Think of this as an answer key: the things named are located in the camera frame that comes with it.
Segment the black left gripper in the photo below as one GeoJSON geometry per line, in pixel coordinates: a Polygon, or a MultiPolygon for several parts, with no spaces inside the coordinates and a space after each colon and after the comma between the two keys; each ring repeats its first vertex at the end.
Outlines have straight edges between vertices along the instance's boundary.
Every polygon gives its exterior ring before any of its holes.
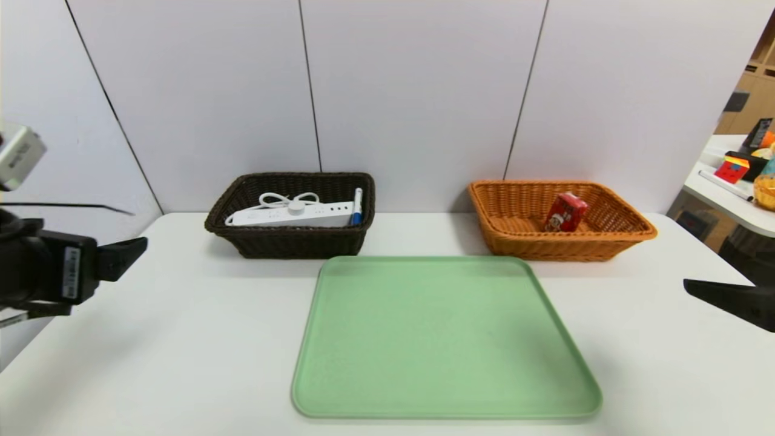
{"type": "Polygon", "coordinates": [[[97,247],[91,237],[53,231],[3,240],[2,303],[83,303],[97,281],[119,281],[147,248],[146,237],[97,247]]]}

